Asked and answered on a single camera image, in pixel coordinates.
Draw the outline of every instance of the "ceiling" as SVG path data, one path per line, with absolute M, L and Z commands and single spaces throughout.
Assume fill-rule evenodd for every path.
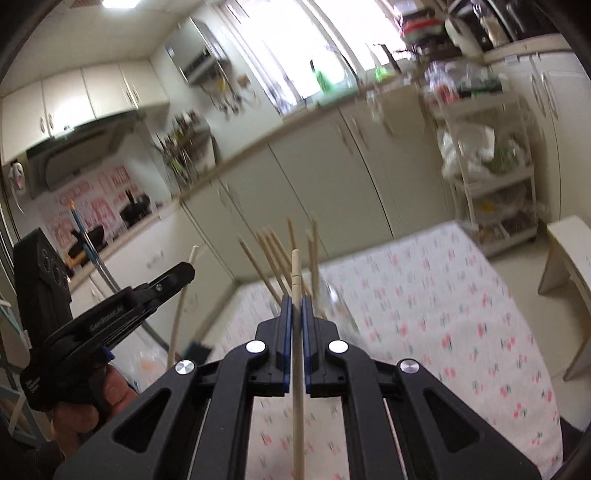
M 149 57 L 203 0 L 141 0 L 134 9 L 60 3 L 27 40 L 0 85 L 0 97 L 55 73 Z

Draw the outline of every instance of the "wooden dowel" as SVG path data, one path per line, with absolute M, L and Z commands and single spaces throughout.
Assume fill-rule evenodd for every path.
M 281 255 L 280 258 L 283 258 L 283 262 L 285 262 L 287 265 L 291 265 L 291 260 L 289 255 L 287 255 L 287 252 L 285 251 L 285 248 L 283 248 L 283 244 L 281 243 L 281 240 L 279 240 L 279 237 L 277 236 L 277 234 L 270 229 L 269 230 L 269 234 L 271 235 L 271 239 L 273 240 L 273 243 L 275 244 L 275 246 L 277 247 L 277 250 L 279 251 L 279 254 Z M 310 290 L 308 289 L 308 286 L 306 285 L 306 282 L 304 282 L 304 279 L 302 278 L 301 280 L 301 289 L 302 292 L 304 293 L 304 295 L 310 295 Z
M 292 408 L 294 432 L 294 480 L 304 480 L 304 372 L 301 327 L 301 258 L 300 251 L 291 253 L 291 302 L 293 305 L 292 337 Z
M 279 247 L 277 247 L 277 245 L 275 244 L 275 242 L 272 240 L 271 234 L 268 233 L 268 234 L 264 235 L 264 237 L 265 237 L 265 240 L 267 242 L 267 245 L 271 249 L 271 253 L 275 257 L 275 261 L 277 262 L 277 265 L 279 265 L 279 268 L 281 270 L 281 273 L 283 273 L 283 276 L 285 277 L 285 281 L 289 285 L 289 288 L 292 288 L 292 285 L 291 285 L 291 275 L 290 275 L 290 272 L 289 272 L 290 263 L 287 263 L 287 264 L 285 263 L 285 259 L 281 255 L 281 253 L 279 252 Z
M 269 266 L 271 267 L 271 271 L 273 272 L 273 275 L 275 275 L 275 279 L 277 280 L 277 283 L 279 284 L 279 287 L 280 287 L 281 291 L 283 292 L 283 295 L 289 295 L 289 292 L 287 291 L 287 288 L 285 287 L 285 284 L 283 283 L 283 280 L 281 279 L 281 274 L 279 273 L 279 270 L 277 270 L 277 266 L 275 265 L 275 262 L 273 261 L 273 257 L 271 256 L 271 253 L 269 252 L 269 247 L 267 245 L 267 239 L 263 235 L 261 235 L 260 232 L 256 233 L 256 239 L 258 240 L 259 245 L 261 246 L 262 252 L 265 254 L 265 258 L 269 262 Z
M 312 238 L 312 234 L 310 232 L 306 232 L 308 237 L 308 255 L 310 256 L 310 276 L 312 282 L 312 304 L 314 306 L 314 311 L 317 310 L 317 302 L 318 302 L 318 277 L 317 271 L 315 268 L 316 264 L 316 252 L 314 251 L 314 239 Z
M 318 222 L 315 218 L 312 219 L 312 241 L 314 242 L 314 265 L 310 267 L 312 271 L 312 297 L 318 299 L 320 294 L 320 271 L 318 269 L 318 251 L 319 251 L 319 239 L 318 239 Z
M 251 261 L 252 266 L 255 267 L 256 273 L 258 273 L 259 277 L 261 278 L 261 280 L 263 281 L 263 283 L 265 284 L 265 286 L 269 290 L 269 293 L 271 293 L 271 296 L 275 299 L 277 304 L 281 305 L 281 299 L 279 298 L 279 295 L 277 294 L 275 289 L 271 286 L 271 284 L 269 283 L 269 280 L 267 280 L 267 276 L 262 272 L 261 268 L 256 263 L 255 258 L 252 256 L 252 253 L 249 250 L 246 243 L 244 243 L 244 240 L 239 237 L 238 242 L 240 243 L 240 246 L 244 250 L 244 253 L 246 253 L 246 256 L 248 257 L 248 259 Z
M 294 226 L 291 223 L 291 218 L 287 219 L 287 228 L 290 231 L 291 249 L 297 250 L 296 235 L 294 234 Z
M 197 252 L 199 251 L 199 247 L 194 245 L 191 249 L 191 254 L 189 255 L 189 264 L 194 265 L 195 259 L 197 258 Z M 177 353 L 177 343 L 178 343 L 178 331 L 181 325 L 181 317 L 183 316 L 183 307 L 185 303 L 185 299 L 187 298 L 187 292 L 189 290 L 189 284 L 186 284 L 183 289 L 181 290 L 180 297 L 178 298 L 177 303 L 177 311 L 174 314 L 173 320 L 173 332 L 170 334 L 170 343 L 168 347 L 168 361 L 166 363 L 166 368 L 172 368 L 176 361 L 176 353 Z

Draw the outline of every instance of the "range hood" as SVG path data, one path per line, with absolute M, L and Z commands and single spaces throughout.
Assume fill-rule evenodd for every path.
M 137 111 L 118 113 L 80 125 L 30 148 L 21 164 L 31 198 L 59 189 L 81 171 L 117 152 L 137 120 Z

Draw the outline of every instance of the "blue trim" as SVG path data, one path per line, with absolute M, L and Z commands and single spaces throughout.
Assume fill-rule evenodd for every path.
M 308 331 L 308 309 L 304 308 L 303 298 L 301 307 L 301 328 L 304 341 L 304 382 L 306 383 L 306 393 L 310 394 L 310 388 L 312 385 L 310 375 L 310 332 Z
M 285 393 L 290 392 L 291 382 L 291 328 L 293 326 L 293 305 L 291 299 L 287 302 L 287 321 L 285 322 L 285 345 L 284 345 L 284 365 L 285 370 L 283 373 L 283 389 Z

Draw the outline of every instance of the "green bottle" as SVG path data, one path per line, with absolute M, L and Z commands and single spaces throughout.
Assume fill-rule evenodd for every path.
M 332 82 L 324 73 L 314 68 L 314 60 L 310 60 L 310 68 L 312 69 L 312 72 L 314 72 L 314 75 L 316 75 L 316 81 L 318 82 L 318 85 L 320 85 L 320 90 L 324 93 L 331 92 L 334 88 Z

